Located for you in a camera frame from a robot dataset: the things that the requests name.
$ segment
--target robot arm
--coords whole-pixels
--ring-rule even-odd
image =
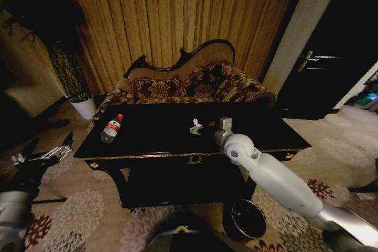
[[[32,155],[38,140],[11,157],[18,172],[4,192],[0,192],[0,251],[23,251],[31,202],[39,193],[38,186],[47,168],[59,163],[71,151],[72,132],[61,146],[45,154]]]
[[[256,149],[246,135],[232,133],[231,127],[231,118],[220,119],[222,130],[214,138],[221,151],[246,168],[251,179],[281,206],[322,230],[343,228],[362,244],[378,248],[378,230],[350,211],[323,204],[298,175],[272,155]]]

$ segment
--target door handle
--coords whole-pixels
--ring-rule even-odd
[[[309,52],[306,53],[306,56],[303,59],[303,62],[301,63],[301,65],[299,65],[299,67],[297,69],[298,72],[302,72],[303,71],[303,69],[306,67],[307,62],[309,62],[309,61],[318,61],[319,60],[319,58],[311,58],[311,56],[312,56],[313,53],[314,53],[313,51],[309,51]]]

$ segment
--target bottle label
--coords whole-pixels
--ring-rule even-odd
[[[109,136],[116,136],[117,132],[119,131],[119,128],[120,128],[120,124],[115,120],[111,120],[106,125],[104,132],[108,134]]]

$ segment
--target dark door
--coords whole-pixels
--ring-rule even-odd
[[[377,61],[377,3],[331,0],[278,94],[283,117],[323,118]]]

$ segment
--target white flower pot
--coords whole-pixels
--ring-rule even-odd
[[[84,102],[71,103],[71,104],[84,119],[89,120],[96,113],[96,105],[95,105],[95,100],[93,100],[93,96]]]

